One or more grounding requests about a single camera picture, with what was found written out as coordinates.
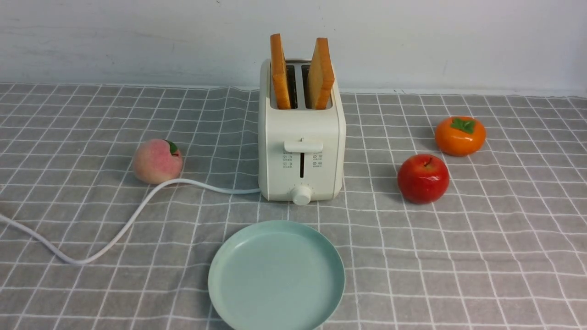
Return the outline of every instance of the fake peach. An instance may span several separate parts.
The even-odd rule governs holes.
[[[180,150],[167,140],[146,141],[139,146],[133,157],[134,175],[145,183],[160,184],[176,179],[182,167]]]

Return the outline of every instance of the power cord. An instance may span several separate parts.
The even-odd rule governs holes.
[[[153,190],[147,195],[147,197],[143,200],[143,202],[141,202],[141,204],[139,205],[139,207],[137,208],[137,210],[134,212],[134,214],[130,217],[130,219],[128,220],[128,222],[124,225],[124,227],[118,232],[118,234],[116,234],[116,236],[108,243],[107,246],[103,247],[100,251],[96,252],[93,256],[87,258],[87,259],[82,259],[82,260],[77,260],[77,259],[73,259],[71,257],[68,257],[67,255],[65,255],[63,252],[61,252],[57,247],[55,247],[55,245],[51,244],[51,242],[49,242],[45,237],[41,236],[39,233],[37,233],[36,231],[30,229],[27,226],[24,226],[22,224],[17,223],[16,221],[9,219],[7,217],[5,217],[4,215],[0,214],[0,220],[26,232],[27,234],[35,237],[37,240],[39,240],[41,243],[43,243],[45,246],[47,246],[55,255],[57,255],[57,257],[59,257],[61,260],[63,260],[64,262],[68,263],[68,264],[73,264],[73,265],[85,265],[88,264],[98,258],[100,258],[104,253],[106,253],[110,248],[112,248],[112,246],[114,246],[118,240],[120,239],[120,237],[122,237],[122,235],[124,235],[126,233],[126,231],[130,228],[130,226],[134,223],[135,219],[139,216],[139,214],[141,213],[141,211],[143,210],[143,208],[145,207],[145,205],[147,205],[147,203],[149,202],[149,200],[151,200],[151,198],[153,198],[153,196],[159,191],[161,190],[163,187],[165,186],[169,186],[170,184],[174,184],[174,183],[187,183],[187,184],[192,184],[194,186],[198,186],[198,187],[202,187],[202,188],[206,188],[212,191],[216,191],[218,193],[223,193],[223,194],[254,194],[254,193],[258,193],[261,190],[259,188],[256,189],[248,189],[248,190],[242,190],[242,189],[226,189],[226,188],[218,188],[218,187],[213,187],[209,184],[205,184],[199,181],[195,181],[195,180],[189,180],[189,179],[172,179],[169,181],[165,181],[161,184],[159,184],[157,187],[153,188]]]

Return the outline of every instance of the orange persimmon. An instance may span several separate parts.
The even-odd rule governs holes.
[[[485,143],[485,126],[477,119],[455,116],[444,119],[434,132],[436,145],[451,156],[467,156],[475,153]]]

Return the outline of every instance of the fake fruit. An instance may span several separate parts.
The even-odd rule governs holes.
[[[153,139],[144,142],[134,153],[133,172],[137,179],[160,184],[177,178],[183,167],[181,152],[175,143]]]
[[[427,204],[440,199],[448,189],[449,179],[444,162],[431,154],[411,156],[397,172],[400,192],[414,204]]]
[[[462,116],[444,119],[434,132],[438,148],[445,154],[458,157],[475,153],[483,147],[486,137],[481,122]]]

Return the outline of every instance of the light blue plate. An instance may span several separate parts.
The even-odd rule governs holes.
[[[208,289],[235,330],[313,330],[340,304],[345,268],[336,248],[310,226],[264,221],[220,247]]]

